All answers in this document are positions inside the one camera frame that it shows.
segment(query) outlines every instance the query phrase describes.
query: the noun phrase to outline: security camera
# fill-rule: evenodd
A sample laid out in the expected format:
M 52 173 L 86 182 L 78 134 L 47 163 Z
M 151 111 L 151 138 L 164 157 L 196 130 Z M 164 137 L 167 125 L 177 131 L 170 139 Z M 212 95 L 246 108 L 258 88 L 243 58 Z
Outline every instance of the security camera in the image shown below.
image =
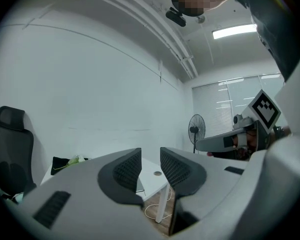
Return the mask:
M 184 17 L 182 17 L 182 13 L 178 12 L 177 10 L 173 9 L 172 7 L 170 7 L 170 9 L 166 12 L 165 16 L 169 20 L 173 21 L 174 23 L 177 23 L 181 27 L 186 26 L 186 20 L 184 19 Z

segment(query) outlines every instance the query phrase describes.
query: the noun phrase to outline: table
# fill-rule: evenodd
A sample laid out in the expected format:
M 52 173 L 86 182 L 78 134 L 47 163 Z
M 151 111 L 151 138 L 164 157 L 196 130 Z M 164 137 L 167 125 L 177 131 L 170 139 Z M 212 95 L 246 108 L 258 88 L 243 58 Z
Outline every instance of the table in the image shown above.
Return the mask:
M 138 192 L 136 194 L 142 197 L 143 201 L 146 201 L 152 196 L 154 196 L 156 193 L 161 191 L 159 206 L 155 218 L 155 221 L 157 223 L 160 223 L 165 213 L 170 185 L 168 184 L 168 181 L 159 165 L 145 158 L 141 159 L 141 163 L 142 163 L 142 171 L 139 175 L 139 179 L 143 185 L 144 191 Z M 53 175 L 51 175 L 51 169 L 52 169 L 52 163 L 50 164 L 48 170 L 46 171 L 40 185 L 44 184 L 46 181 L 48 181 L 53 177 Z M 161 173 L 161 175 L 156 176 L 154 175 L 154 172 L 159 172 Z

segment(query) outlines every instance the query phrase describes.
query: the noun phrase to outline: office chair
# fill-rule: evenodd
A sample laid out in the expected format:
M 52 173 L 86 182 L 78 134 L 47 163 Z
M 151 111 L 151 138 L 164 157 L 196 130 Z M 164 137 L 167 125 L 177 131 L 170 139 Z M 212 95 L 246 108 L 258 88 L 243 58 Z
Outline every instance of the office chair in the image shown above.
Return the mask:
M 20 109 L 0 107 L 0 188 L 8 198 L 36 187 L 31 173 L 34 136 L 24 127 L 24 114 Z

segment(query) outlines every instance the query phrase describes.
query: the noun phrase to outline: black sticker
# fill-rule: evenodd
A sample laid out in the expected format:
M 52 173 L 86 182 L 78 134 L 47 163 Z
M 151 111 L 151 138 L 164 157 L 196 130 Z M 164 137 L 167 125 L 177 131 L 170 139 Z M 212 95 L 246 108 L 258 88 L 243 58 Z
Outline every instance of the black sticker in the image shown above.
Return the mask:
M 223 145 L 225 148 L 233 147 L 234 141 L 232 139 L 232 136 L 224 137 L 223 138 Z
M 224 170 L 234 173 L 234 174 L 239 174 L 239 175 L 242 175 L 245 171 L 244 169 L 240 169 L 240 168 L 236 168 L 236 167 L 232 167 L 232 166 L 229 166 L 229 167 L 225 168 Z
M 279 114 L 279 111 L 276 109 L 272 101 L 269 100 L 264 93 L 262 93 L 252 107 L 264 122 L 265 126 L 270 129 Z

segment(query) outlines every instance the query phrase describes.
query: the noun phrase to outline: ceiling pipe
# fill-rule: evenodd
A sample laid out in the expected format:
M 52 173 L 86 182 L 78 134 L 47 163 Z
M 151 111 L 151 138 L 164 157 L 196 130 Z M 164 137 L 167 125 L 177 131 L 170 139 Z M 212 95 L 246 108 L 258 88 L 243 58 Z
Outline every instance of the ceiling pipe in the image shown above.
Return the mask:
M 123 4 L 124 6 L 128 7 L 129 9 L 131 9 L 137 15 L 139 15 L 139 16 L 141 15 L 140 17 L 143 17 L 143 18 L 147 19 L 150 22 L 150 24 L 149 23 L 144 23 L 142 20 L 140 20 L 139 18 L 137 18 L 135 15 L 133 15 L 130 11 L 126 10 L 125 8 L 121 7 L 120 5 L 114 3 L 114 2 L 112 2 L 110 0 L 102 0 L 102 1 L 105 1 L 106 3 L 109 3 L 112 6 L 115 6 L 116 8 L 124 11 L 129 16 L 131 16 L 134 19 L 136 19 L 139 23 L 141 23 L 149 31 L 151 31 L 162 43 L 165 44 L 165 46 L 171 51 L 171 53 L 178 60 L 178 62 L 183 59 L 183 56 L 180 54 L 180 52 L 178 51 L 178 49 L 176 48 L 176 46 L 170 41 L 170 39 L 158 28 L 158 26 L 151 19 L 149 19 L 149 17 L 147 17 L 140 10 L 136 9 L 134 6 L 132 6 L 130 3 L 128 3 L 125 0 L 115 0 L 117 2 L 120 1 L 121 4 Z M 181 63 L 181 65 L 182 65 L 183 69 L 185 70 L 185 72 L 187 73 L 187 75 L 189 76 L 189 78 L 193 79 L 194 75 L 192 74 L 192 72 L 189 69 L 188 65 L 185 64 L 185 63 Z
M 187 49 L 185 48 L 184 44 L 181 42 L 180 38 L 174 32 L 174 30 L 169 26 L 168 23 L 166 23 L 166 21 L 163 18 L 161 18 L 161 16 L 149 4 L 147 4 L 143 0 L 133 0 L 133 1 L 135 1 L 137 4 L 142 6 L 148 13 L 150 13 L 152 16 L 154 16 L 162 24 L 162 26 L 170 33 L 170 35 L 172 36 L 174 41 L 178 44 L 178 46 L 184 53 L 185 58 L 189 58 L 191 56 L 188 53 Z M 197 69 L 191 59 L 189 60 L 189 63 L 190 63 L 190 66 L 191 66 L 195 76 L 198 77 L 199 75 L 198 75 Z

